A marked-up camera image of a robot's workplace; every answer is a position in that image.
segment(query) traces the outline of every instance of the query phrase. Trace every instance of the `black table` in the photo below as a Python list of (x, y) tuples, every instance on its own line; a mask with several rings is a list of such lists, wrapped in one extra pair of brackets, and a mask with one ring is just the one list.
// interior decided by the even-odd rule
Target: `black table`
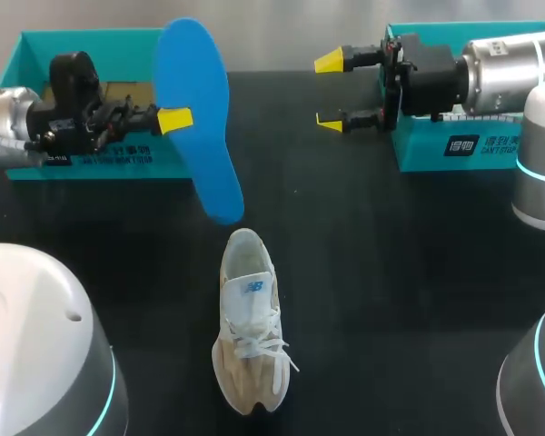
[[(123, 369), (129, 435), (502, 435), (496, 377), (545, 310), (545, 233), (510, 209), (512, 173), (401, 174), (387, 136), (319, 109), (376, 102), (374, 72), (230, 74), (228, 144), (246, 214), (211, 223), (186, 181), (10, 183), (0, 242), (81, 280)], [(241, 418), (211, 361), (234, 228), (276, 266), (292, 374)]]

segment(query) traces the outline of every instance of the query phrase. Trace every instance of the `shoelace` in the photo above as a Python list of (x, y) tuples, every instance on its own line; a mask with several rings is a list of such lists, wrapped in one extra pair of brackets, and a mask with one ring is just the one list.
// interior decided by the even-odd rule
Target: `shoelace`
[[(270, 356), (273, 358), (286, 359), (291, 366), (299, 372), (299, 368), (294, 364), (292, 359), (286, 353), (282, 347), (288, 347), (289, 344), (278, 336), (279, 332), (279, 320), (281, 319), (281, 310), (279, 308), (271, 309), (271, 313), (263, 320), (266, 323), (266, 327), (258, 336), (251, 335), (250, 332), (244, 332), (242, 329), (233, 326), (228, 320), (230, 326), (230, 333), (233, 340), (238, 340), (234, 355), (239, 359), (249, 359), (256, 356)], [(267, 339), (269, 335), (275, 336), (274, 339)]]

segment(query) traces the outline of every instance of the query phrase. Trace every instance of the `teal cardboard box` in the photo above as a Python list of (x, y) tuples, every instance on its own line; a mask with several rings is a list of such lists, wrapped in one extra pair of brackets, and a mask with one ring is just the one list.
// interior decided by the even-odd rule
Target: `teal cardboard box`
[[(85, 51), (102, 83), (152, 82), (154, 51), (162, 29), (22, 32), (0, 87), (26, 86), (43, 95), (51, 60)], [(187, 178), (182, 159), (166, 137), (128, 134), (103, 153), (50, 160), (41, 168), (10, 170), (13, 180)]]
[[(386, 29), (389, 36), (415, 33), (426, 45), (450, 45), (455, 57), (472, 39), (534, 32), (545, 32), (545, 21), (392, 24)], [(439, 123), (430, 117), (400, 115), (391, 133), (403, 172), (514, 168), (519, 137), (520, 114), (475, 119), (447, 114)]]

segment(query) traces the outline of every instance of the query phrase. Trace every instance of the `shoe insole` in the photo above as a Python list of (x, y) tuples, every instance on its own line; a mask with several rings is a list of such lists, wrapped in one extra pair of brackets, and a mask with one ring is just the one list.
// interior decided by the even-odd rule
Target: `shoe insole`
[(244, 202), (226, 148), (228, 78), (214, 40), (191, 18), (171, 22), (154, 59), (155, 102), (190, 108), (193, 125), (168, 133), (191, 173), (203, 208), (218, 223), (243, 217)]

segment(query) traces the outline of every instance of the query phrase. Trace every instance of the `white sneaker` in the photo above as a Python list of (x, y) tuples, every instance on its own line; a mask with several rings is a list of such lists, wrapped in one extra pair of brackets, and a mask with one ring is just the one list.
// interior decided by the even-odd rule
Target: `white sneaker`
[(249, 229), (228, 240), (220, 268), (220, 334), (212, 347), (224, 397), (243, 415), (259, 402), (279, 407), (289, 388), (290, 365), (282, 348), (281, 308), (273, 263)]

